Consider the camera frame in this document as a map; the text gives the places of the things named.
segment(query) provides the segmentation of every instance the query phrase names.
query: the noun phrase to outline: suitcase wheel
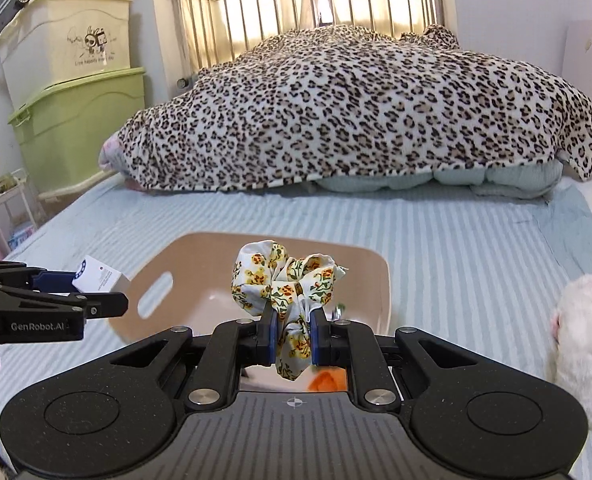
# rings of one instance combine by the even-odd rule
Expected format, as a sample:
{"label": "suitcase wheel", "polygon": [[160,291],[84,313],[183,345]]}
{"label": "suitcase wheel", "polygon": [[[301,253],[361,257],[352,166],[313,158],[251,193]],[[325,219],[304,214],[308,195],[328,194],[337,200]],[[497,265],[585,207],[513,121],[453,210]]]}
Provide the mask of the suitcase wheel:
{"label": "suitcase wheel", "polygon": [[16,0],[16,4],[21,8],[25,7],[28,3],[29,0]]}

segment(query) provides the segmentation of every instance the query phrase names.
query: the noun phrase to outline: blanket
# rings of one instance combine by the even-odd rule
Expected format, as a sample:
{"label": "blanket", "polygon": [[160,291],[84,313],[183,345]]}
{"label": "blanket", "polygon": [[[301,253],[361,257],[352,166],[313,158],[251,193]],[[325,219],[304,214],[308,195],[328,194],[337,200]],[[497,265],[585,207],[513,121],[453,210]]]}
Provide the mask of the blanket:
{"label": "blanket", "polygon": [[592,174],[592,103],[531,64],[335,25],[269,38],[134,115],[113,160],[147,190],[276,187],[543,164]]}

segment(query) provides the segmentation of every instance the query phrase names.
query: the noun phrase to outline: metal bed rail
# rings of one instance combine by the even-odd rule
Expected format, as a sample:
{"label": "metal bed rail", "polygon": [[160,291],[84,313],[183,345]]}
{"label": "metal bed rail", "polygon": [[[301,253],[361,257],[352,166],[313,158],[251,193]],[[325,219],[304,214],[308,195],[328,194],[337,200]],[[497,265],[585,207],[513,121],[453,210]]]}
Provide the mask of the metal bed rail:
{"label": "metal bed rail", "polygon": [[[374,0],[179,0],[191,73],[234,60],[266,38],[288,30],[342,23],[398,37],[403,32],[420,33],[431,23],[444,24],[442,0],[378,2],[377,9]],[[343,15],[337,11],[339,4]],[[330,14],[328,21],[323,17],[324,7]]]}

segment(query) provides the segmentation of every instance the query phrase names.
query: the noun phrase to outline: striped bed sheet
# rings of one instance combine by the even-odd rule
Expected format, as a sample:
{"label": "striped bed sheet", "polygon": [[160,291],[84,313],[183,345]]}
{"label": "striped bed sheet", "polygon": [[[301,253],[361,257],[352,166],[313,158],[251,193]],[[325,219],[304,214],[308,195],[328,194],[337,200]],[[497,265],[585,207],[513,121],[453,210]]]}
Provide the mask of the striped bed sheet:
{"label": "striped bed sheet", "polygon": [[[552,207],[566,200],[563,196],[550,203],[520,203],[433,185],[363,196],[312,193],[300,186],[149,196],[125,189],[116,176],[83,195],[9,259],[75,270],[91,254],[131,278],[190,232],[358,245],[380,253],[389,264],[392,332],[417,326],[550,379],[550,315],[574,274],[592,271],[565,263],[592,261],[592,236],[571,247],[556,243],[555,236],[565,233],[550,228],[569,223],[560,215],[573,214],[574,229],[592,233],[586,202],[575,188],[566,193],[573,198],[566,208]],[[22,388],[121,346],[104,320],[90,321],[81,342],[1,346],[0,412]],[[7,459],[1,442],[0,453]],[[576,480],[592,480],[592,432],[572,474]]]}

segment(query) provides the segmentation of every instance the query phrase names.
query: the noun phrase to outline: plush toy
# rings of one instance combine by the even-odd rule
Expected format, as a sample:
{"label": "plush toy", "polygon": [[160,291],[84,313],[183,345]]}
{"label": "plush toy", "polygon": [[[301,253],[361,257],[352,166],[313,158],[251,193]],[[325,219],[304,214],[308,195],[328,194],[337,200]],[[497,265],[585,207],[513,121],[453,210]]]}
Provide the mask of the plush toy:
{"label": "plush toy", "polygon": [[555,382],[578,399],[592,427],[592,275],[564,288],[552,334],[557,341]]}

